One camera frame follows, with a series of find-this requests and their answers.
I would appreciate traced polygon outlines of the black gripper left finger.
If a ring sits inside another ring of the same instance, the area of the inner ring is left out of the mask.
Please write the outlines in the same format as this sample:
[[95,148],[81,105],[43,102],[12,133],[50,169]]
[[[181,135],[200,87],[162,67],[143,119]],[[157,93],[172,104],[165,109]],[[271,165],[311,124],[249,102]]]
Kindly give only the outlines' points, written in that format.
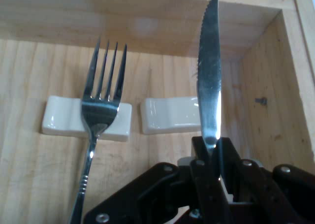
[[185,165],[161,162],[91,209],[85,224],[164,224],[189,206],[198,209],[204,224],[228,224],[228,202],[219,182],[224,145],[222,137],[212,151],[203,139],[192,138],[196,158]]

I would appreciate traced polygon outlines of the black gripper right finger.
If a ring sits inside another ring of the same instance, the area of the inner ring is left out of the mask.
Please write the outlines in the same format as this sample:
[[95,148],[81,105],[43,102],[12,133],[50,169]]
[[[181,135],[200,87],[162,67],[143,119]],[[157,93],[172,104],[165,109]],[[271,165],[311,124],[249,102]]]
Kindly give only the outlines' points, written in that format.
[[242,159],[231,140],[217,142],[218,165],[227,192],[235,202],[253,202],[271,223],[315,222],[315,176],[290,164],[268,171]]

